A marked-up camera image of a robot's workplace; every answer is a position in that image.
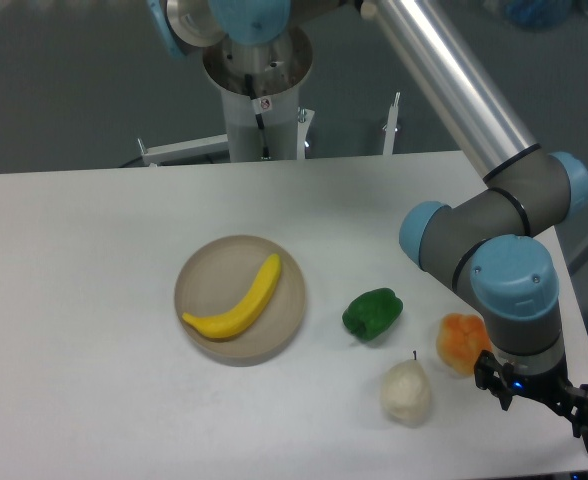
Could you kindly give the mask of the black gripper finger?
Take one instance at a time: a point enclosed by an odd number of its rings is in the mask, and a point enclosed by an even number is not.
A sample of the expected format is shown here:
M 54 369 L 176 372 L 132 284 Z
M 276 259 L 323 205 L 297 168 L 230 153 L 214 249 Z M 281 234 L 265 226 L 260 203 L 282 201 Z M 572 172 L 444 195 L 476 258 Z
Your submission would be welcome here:
M 474 365 L 474 379 L 476 387 L 489 391 L 499 400 L 503 411 L 507 411 L 512 403 L 514 368 L 510 363 L 501 364 L 495 355 L 482 350 Z
M 581 438 L 588 453 L 588 384 L 574 387 L 559 381 L 554 386 L 552 409 L 567 419 L 575 438 Z

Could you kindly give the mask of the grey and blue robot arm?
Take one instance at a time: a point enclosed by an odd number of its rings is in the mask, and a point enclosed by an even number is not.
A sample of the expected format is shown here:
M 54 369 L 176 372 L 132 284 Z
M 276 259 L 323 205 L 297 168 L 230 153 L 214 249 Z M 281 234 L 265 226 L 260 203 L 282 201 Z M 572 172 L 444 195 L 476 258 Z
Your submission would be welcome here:
M 312 63 L 302 24 L 334 1 L 151 1 L 167 50 L 203 53 L 223 97 L 226 144 L 238 162 L 293 159 L 303 150 L 297 88 Z M 425 202 L 405 217 L 406 255 L 483 317 L 492 348 L 476 385 L 503 407 L 514 397 L 570 421 L 588 452 L 588 384 L 568 378 L 559 281 L 537 236 L 588 202 L 588 172 L 547 153 L 434 1 L 359 1 L 485 183 L 458 207 Z

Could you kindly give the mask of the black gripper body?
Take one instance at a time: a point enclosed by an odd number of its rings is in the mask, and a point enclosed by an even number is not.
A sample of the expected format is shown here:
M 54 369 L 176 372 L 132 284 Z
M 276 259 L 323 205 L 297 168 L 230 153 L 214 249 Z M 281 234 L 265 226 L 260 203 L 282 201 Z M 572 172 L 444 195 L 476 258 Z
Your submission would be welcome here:
M 569 385 L 566 358 L 562 357 L 550 370 L 536 375 L 518 373 L 513 365 L 512 390 L 514 396 L 539 403 L 565 403 Z

